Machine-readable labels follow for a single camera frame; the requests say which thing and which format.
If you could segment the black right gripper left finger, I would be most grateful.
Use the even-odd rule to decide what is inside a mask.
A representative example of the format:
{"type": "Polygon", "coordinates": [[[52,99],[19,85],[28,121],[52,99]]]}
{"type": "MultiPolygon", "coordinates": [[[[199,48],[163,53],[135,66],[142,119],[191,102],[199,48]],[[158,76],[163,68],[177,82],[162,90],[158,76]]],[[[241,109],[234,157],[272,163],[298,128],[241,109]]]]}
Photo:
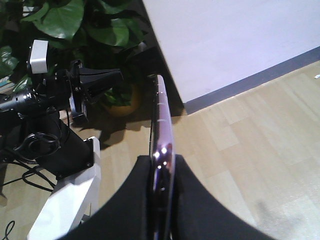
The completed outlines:
{"type": "Polygon", "coordinates": [[[84,224],[62,240],[146,240],[147,180],[151,161],[140,155],[117,192],[84,224]]]}

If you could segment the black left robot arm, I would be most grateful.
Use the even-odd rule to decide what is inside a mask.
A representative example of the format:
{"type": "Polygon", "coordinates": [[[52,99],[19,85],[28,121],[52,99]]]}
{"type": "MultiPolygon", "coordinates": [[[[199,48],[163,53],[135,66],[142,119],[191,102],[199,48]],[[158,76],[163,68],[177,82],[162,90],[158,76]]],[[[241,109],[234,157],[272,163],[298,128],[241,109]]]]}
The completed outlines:
{"type": "Polygon", "coordinates": [[[57,179],[27,238],[145,240],[149,157],[139,156],[119,190],[99,207],[99,140],[81,139],[59,114],[71,107],[75,120],[83,118],[84,96],[76,87],[110,87],[121,79],[121,72],[83,68],[78,61],[54,78],[43,78],[43,67],[31,70],[34,88],[0,97],[1,159],[35,161],[57,179]]]}

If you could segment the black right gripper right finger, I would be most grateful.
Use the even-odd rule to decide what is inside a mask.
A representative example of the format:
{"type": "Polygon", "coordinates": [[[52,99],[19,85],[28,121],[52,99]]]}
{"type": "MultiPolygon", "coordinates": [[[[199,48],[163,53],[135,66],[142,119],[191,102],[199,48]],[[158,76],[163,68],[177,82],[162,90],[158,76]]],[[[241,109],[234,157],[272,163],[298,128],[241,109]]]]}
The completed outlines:
{"type": "Polygon", "coordinates": [[[182,155],[175,157],[174,240],[271,240],[223,206],[202,185],[182,155]]]}

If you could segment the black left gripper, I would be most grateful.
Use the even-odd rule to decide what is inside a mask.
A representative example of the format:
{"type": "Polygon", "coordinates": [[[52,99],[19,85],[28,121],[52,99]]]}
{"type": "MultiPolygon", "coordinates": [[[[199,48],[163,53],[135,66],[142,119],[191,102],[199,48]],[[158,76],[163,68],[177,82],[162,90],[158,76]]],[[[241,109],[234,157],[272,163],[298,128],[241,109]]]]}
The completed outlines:
{"type": "Polygon", "coordinates": [[[71,109],[75,124],[88,122],[87,103],[95,103],[102,95],[123,81],[121,70],[90,69],[80,60],[71,62],[70,69],[61,69],[45,81],[45,98],[57,110],[71,109]]]}

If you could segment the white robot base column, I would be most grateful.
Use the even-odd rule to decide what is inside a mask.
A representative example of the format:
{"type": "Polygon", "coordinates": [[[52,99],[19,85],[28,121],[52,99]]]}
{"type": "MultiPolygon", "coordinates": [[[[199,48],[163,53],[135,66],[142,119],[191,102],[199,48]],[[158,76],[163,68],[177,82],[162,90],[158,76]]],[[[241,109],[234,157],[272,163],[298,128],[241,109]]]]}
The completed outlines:
{"type": "Polygon", "coordinates": [[[57,181],[26,237],[28,240],[57,240],[80,224],[88,207],[91,216],[98,211],[100,141],[90,137],[86,142],[93,150],[93,166],[57,181]]]}

